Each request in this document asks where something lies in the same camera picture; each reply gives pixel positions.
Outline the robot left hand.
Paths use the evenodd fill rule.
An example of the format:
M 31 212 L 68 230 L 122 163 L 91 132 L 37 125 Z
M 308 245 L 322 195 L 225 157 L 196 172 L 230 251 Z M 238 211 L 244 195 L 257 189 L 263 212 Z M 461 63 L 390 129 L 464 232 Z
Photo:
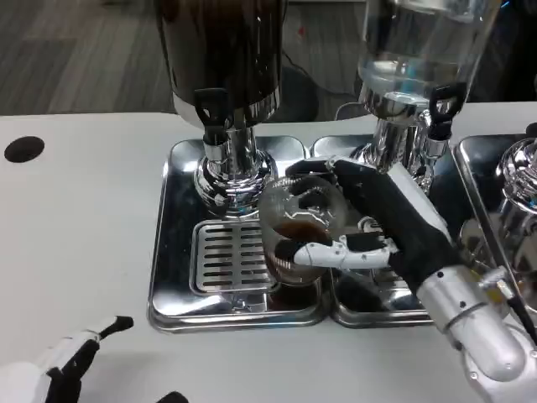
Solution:
M 82 378 L 91 367 L 101 341 L 134 325 L 130 316 L 109 317 L 63 337 L 35 361 L 1 367 L 2 402 L 77 402 Z

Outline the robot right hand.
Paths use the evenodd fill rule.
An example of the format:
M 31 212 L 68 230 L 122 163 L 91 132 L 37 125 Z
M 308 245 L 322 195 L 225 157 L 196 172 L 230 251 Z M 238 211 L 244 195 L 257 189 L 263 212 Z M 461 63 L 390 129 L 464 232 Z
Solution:
M 333 175 L 344 197 L 372 217 L 386 237 L 362 233 L 344 241 L 279 241 L 275 256 L 286 264 L 344 272 L 389 267 L 414 294 L 430 277 L 462 264 L 443 218 L 406 169 L 395 165 L 382 173 L 357 160 L 332 156 L 301 160 L 286 173 L 300 181 L 309 173 Z

